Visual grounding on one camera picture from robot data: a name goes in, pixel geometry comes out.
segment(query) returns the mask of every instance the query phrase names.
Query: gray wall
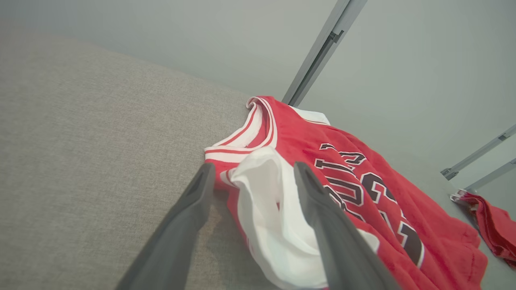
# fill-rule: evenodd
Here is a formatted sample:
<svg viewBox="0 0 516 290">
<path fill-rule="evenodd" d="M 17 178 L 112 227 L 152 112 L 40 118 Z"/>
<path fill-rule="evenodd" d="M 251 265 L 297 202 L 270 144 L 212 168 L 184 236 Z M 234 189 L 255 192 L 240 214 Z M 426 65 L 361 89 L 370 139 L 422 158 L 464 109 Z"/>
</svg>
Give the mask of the gray wall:
<svg viewBox="0 0 516 290">
<path fill-rule="evenodd" d="M 300 108 L 452 166 L 516 124 L 515 15 L 514 0 L 369 0 Z"/>
<path fill-rule="evenodd" d="M 335 0 L 4 0 L 0 17 L 281 99 Z M 300 107 L 451 166 L 516 123 L 516 1 L 369 0 Z"/>
<path fill-rule="evenodd" d="M 516 137 L 514 135 L 475 160 L 450 180 L 455 188 L 469 188 L 491 172 L 516 158 Z"/>
<path fill-rule="evenodd" d="M 2 0 L 0 17 L 249 95 L 287 91 L 336 0 Z"/>
<path fill-rule="evenodd" d="M 516 220 L 516 169 L 512 169 L 477 191 L 492 205 L 503 208 L 513 220 Z"/>
</svg>

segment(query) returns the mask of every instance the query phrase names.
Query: metal bracket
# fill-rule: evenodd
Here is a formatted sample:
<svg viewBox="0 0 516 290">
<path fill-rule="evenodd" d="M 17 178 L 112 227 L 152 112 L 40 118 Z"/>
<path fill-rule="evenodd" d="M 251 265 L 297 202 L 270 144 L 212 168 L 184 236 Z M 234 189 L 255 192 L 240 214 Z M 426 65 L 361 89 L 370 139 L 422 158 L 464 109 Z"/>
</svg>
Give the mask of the metal bracket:
<svg viewBox="0 0 516 290">
<path fill-rule="evenodd" d="M 516 168 L 516 158 L 505 163 L 500 168 L 496 169 L 495 171 L 489 173 L 488 175 L 481 178 L 479 181 L 473 183 L 472 185 L 466 187 L 467 191 L 476 191 L 477 188 L 480 188 L 491 181 L 497 179 L 498 177 L 504 175 L 505 173 L 513 170 Z"/>
<path fill-rule="evenodd" d="M 297 107 L 349 31 L 367 0 L 337 0 L 282 102 Z"/>
<path fill-rule="evenodd" d="M 484 154 L 488 153 L 491 149 L 495 148 L 496 146 L 500 145 L 503 141 L 507 140 L 510 136 L 514 135 L 516 133 L 516 125 L 512 126 L 505 132 L 498 135 L 496 138 L 491 140 L 489 143 L 484 145 L 482 148 L 478 149 L 477 151 L 473 152 L 470 156 L 466 157 L 461 162 L 453 165 L 450 168 L 443 169 L 441 171 L 441 174 L 446 177 L 446 179 L 450 180 L 457 176 L 459 171 L 463 169 L 464 167 L 468 166 L 469 164 L 473 163 L 475 160 L 482 157 Z"/>
</svg>

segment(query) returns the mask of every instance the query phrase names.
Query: red cloth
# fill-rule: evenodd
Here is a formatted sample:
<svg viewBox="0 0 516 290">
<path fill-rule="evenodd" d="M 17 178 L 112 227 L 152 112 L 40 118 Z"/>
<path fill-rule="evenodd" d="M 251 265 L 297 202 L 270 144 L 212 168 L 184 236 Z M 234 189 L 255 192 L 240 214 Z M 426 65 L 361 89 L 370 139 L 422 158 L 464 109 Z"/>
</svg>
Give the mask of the red cloth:
<svg viewBox="0 0 516 290">
<path fill-rule="evenodd" d="M 310 165 L 355 226 L 380 240 L 378 256 L 403 289 L 480 289 L 487 257 L 478 250 L 477 231 L 450 217 L 380 154 L 350 133 L 303 119 L 271 96 L 251 98 L 247 107 L 246 124 L 205 149 L 206 162 L 216 167 L 216 186 L 229 191 L 228 208 L 245 240 L 239 190 L 229 179 L 246 154 L 272 146 L 292 166 Z"/>
<path fill-rule="evenodd" d="M 509 213 L 491 205 L 483 197 L 463 190 L 452 200 L 462 201 L 458 203 L 465 205 L 475 217 L 480 234 L 493 254 L 516 269 L 516 222 L 511 220 Z"/>
</svg>

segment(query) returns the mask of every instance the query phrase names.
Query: white fabric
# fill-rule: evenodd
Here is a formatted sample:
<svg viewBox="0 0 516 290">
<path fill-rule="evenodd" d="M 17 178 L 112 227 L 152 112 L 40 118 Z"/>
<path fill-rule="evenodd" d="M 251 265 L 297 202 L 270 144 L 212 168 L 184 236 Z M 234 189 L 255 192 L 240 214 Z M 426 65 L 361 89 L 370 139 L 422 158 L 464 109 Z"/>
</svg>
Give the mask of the white fabric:
<svg viewBox="0 0 516 290">
<path fill-rule="evenodd" d="M 274 148 L 263 147 L 247 155 L 230 172 L 230 180 L 240 190 L 238 220 L 265 276 L 282 289 L 326 287 L 315 233 L 301 211 L 293 167 Z M 376 252 L 378 238 L 359 231 Z"/>
<path fill-rule="evenodd" d="M 303 119 L 307 121 L 330 125 L 330 121 L 328 120 L 328 118 L 326 118 L 326 115 L 324 115 L 323 113 L 301 110 L 292 106 L 289 107 L 292 108 L 299 116 L 301 116 Z"/>
</svg>

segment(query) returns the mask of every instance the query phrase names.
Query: gray sofa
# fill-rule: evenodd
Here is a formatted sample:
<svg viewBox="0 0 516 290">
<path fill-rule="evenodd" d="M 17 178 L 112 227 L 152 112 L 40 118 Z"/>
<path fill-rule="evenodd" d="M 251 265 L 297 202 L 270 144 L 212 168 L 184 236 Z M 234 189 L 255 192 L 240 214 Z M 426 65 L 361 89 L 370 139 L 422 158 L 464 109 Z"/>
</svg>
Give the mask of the gray sofa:
<svg viewBox="0 0 516 290">
<path fill-rule="evenodd" d="M 102 48 L 0 29 L 0 289 L 112 289 L 203 163 L 243 93 Z M 466 220 L 415 157 L 392 166 Z M 187 289 L 276 289 L 216 192 Z M 484 288 L 514 283 L 490 259 Z"/>
</svg>

